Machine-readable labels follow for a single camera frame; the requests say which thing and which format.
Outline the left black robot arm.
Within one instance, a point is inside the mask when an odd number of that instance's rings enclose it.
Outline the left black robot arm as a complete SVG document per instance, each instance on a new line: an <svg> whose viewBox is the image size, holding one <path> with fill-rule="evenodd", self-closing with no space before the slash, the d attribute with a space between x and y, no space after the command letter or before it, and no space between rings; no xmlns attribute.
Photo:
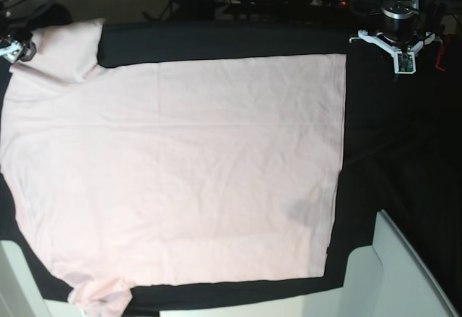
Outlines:
<svg viewBox="0 0 462 317"><path fill-rule="evenodd" d="M349 42L362 41L375 45L393 60L396 76L414 74L419 52L433 43L436 34L417 28L419 0L380 0L381 29L358 30Z"/></svg>

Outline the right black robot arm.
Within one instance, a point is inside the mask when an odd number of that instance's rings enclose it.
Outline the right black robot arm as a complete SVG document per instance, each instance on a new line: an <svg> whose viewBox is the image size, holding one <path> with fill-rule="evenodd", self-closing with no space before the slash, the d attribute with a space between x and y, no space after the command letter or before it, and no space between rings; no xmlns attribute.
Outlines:
<svg viewBox="0 0 462 317"><path fill-rule="evenodd" d="M35 55L36 47L28 25L48 11L56 0L47 0L31 13L16 17L13 11L26 1L29 0L1 0L1 57L11 64L29 61Z"/></svg>

